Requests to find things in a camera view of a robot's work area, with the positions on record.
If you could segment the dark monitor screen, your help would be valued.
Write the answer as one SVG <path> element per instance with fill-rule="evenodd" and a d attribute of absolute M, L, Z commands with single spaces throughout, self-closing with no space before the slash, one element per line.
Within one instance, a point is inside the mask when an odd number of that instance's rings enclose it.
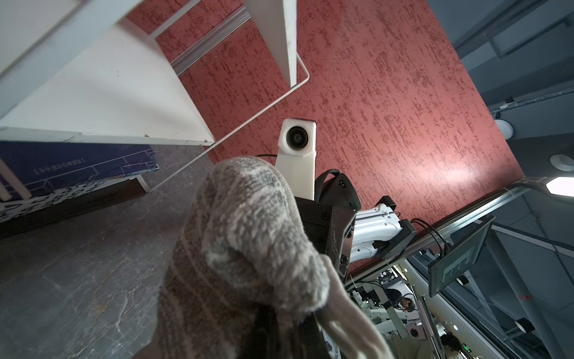
<path fill-rule="evenodd" d="M 475 265 L 495 218 L 494 215 L 481 218 L 478 227 L 428 266 L 428 293 L 431 298 Z"/>

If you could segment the right aluminium corner post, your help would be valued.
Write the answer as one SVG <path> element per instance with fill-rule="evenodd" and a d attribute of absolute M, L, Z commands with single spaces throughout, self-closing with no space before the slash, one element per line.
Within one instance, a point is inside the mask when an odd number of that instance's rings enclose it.
<path fill-rule="evenodd" d="M 499 209 L 501 206 L 517 199 L 530 190 L 539 191 L 542 194 L 567 204 L 573 204 L 572 177 L 523 177 L 511 185 L 484 196 L 470 205 L 465 206 L 463 209 L 445 217 L 438 221 L 433 227 L 437 233 L 450 236 L 457 230 Z M 423 230 L 423 232 L 415 235 L 399 254 L 386 254 L 381 259 L 376 259 L 354 274 L 349 274 L 345 285 L 351 286 L 358 281 L 366 281 L 387 266 L 391 266 L 432 245 L 434 245 L 434 242 L 431 231 Z"/>

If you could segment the left aluminium corner post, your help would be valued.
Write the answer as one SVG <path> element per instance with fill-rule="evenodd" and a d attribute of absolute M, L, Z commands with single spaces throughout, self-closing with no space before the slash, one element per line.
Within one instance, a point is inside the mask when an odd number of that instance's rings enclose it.
<path fill-rule="evenodd" d="M 245 5 L 236 9 L 226 19 L 216 25 L 215 28 L 210 30 L 171 62 L 171 66 L 176 75 L 179 76 L 183 74 L 189 67 L 198 62 L 234 31 L 242 27 L 250 18 L 251 15 Z"/>

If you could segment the grey patterned cloth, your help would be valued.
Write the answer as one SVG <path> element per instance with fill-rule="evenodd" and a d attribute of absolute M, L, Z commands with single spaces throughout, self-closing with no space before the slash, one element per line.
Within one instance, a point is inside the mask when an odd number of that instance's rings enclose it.
<path fill-rule="evenodd" d="M 391 358 L 306 235 L 288 183 L 268 162 L 216 165 L 195 197 L 142 358 L 311 358 L 317 319 L 348 358 Z"/>

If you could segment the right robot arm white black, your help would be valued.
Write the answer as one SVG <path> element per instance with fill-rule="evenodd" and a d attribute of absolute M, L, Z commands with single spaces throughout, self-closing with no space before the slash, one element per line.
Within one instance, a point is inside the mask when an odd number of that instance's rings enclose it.
<path fill-rule="evenodd" d="M 303 227 L 343 281 L 352 263 L 371 258 L 392 260 L 403 254 L 417 234 L 409 220 L 399 218 L 389 196 L 371 209 L 362 209 L 351 181 L 336 169 L 322 173 L 313 189 L 310 199 L 295 199 Z"/>

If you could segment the aluminium corner post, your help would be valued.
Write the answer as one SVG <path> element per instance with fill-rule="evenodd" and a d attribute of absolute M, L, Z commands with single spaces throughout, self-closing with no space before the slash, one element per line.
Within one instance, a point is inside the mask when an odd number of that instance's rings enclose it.
<path fill-rule="evenodd" d="M 251 15 L 245 5 L 236 9 L 226 19 L 216 25 L 215 28 L 210 30 L 171 62 L 171 66 L 176 75 L 179 76 L 183 74 L 189 67 L 198 62 L 234 31 L 242 27 L 250 18 Z"/>
<path fill-rule="evenodd" d="M 572 177 L 523 177 L 511 185 L 484 196 L 470 205 L 465 206 L 463 209 L 445 217 L 438 221 L 433 227 L 437 233 L 450 236 L 457 230 L 499 209 L 501 206 L 517 199 L 530 190 L 539 191 L 542 194 L 567 204 L 573 204 Z M 345 285 L 351 286 L 358 281 L 366 281 L 387 266 L 391 266 L 432 245 L 434 245 L 434 242 L 431 231 L 423 230 L 423 232 L 415 235 L 399 254 L 386 254 L 381 259 L 376 259 L 354 274 L 349 274 Z"/>

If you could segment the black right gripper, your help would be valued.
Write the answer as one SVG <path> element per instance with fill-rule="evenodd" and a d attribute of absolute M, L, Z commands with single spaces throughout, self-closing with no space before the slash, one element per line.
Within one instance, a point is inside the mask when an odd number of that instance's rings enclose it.
<path fill-rule="evenodd" d="M 318 253 L 330 258 L 339 278 L 345 280 L 360 199 L 351 181 L 336 169 L 322 173 L 314 189 L 313 199 L 295 199 L 305 233 Z"/>

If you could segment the white two-tier bookshelf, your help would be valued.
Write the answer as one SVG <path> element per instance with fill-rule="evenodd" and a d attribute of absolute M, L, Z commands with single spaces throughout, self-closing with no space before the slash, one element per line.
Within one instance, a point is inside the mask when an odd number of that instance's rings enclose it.
<path fill-rule="evenodd" d="M 246 6 L 291 91 L 300 87 L 295 1 Z M 172 61 L 127 19 L 135 1 L 1 3 L 4 142 L 219 145 Z"/>

